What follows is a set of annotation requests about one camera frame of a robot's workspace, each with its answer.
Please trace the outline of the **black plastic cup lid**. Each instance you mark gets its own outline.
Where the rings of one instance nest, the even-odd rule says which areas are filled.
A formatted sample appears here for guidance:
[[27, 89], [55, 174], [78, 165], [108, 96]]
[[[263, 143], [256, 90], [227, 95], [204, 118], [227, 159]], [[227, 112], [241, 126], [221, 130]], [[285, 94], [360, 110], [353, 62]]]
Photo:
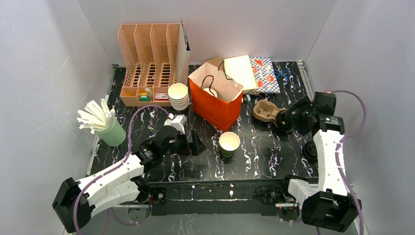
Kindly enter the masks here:
[[291, 126], [287, 124], [284, 118], [280, 115], [276, 116], [274, 123], [275, 123], [275, 126], [280, 130], [289, 131], [291, 129]]

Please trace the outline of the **orange paper bag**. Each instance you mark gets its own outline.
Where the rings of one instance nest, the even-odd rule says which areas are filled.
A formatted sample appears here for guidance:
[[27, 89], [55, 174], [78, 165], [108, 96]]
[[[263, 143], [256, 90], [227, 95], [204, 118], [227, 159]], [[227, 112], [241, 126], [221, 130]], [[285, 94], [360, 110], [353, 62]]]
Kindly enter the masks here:
[[[240, 115], [244, 87], [210, 63], [203, 63], [188, 78], [194, 112], [219, 130], [228, 131]], [[218, 97], [205, 88], [214, 89]]]

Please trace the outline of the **brown pulp cup carrier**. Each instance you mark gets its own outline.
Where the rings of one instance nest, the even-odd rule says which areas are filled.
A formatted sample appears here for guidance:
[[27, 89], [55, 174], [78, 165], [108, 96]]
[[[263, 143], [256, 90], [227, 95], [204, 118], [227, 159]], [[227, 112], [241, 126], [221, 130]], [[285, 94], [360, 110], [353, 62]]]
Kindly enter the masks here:
[[285, 110], [285, 108], [278, 108], [275, 104], [261, 99], [253, 108], [253, 116], [263, 122], [275, 123], [277, 115]]

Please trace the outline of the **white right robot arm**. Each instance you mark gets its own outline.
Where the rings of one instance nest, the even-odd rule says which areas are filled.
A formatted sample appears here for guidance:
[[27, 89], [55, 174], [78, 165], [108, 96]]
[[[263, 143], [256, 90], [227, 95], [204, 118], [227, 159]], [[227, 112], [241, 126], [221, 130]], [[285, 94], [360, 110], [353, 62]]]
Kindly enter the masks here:
[[319, 174], [316, 188], [303, 177], [287, 175], [281, 190], [298, 203], [304, 224], [343, 233], [362, 213], [362, 203], [346, 181], [345, 127], [334, 115], [335, 106], [335, 94], [315, 92], [313, 100], [304, 97], [281, 113], [281, 120], [298, 133], [312, 133]]

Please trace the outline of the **white plastic cup lid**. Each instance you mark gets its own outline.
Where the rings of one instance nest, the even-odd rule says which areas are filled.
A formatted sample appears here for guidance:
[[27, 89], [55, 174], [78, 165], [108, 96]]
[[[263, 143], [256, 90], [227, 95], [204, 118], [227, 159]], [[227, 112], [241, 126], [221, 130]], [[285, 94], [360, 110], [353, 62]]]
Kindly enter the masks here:
[[212, 88], [205, 88], [203, 90], [213, 97], [218, 97], [217, 92]]

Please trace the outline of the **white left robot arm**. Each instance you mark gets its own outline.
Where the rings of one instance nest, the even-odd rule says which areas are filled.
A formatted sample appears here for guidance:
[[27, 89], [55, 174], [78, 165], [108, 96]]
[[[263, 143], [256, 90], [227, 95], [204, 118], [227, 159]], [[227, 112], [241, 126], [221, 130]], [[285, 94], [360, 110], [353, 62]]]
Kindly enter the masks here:
[[141, 176], [159, 166], [169, 154], [198, 156], [206, 150], [195, 130], [187, 136], [172, 126], [164, 126], [155, 136], [143, 141], [136, 152], [89, 177], [64, 180], [52, 202], [52, 208], [68, 233], [83, 228], [90, 219], [115, 205], [137, 201], [149, 195]]

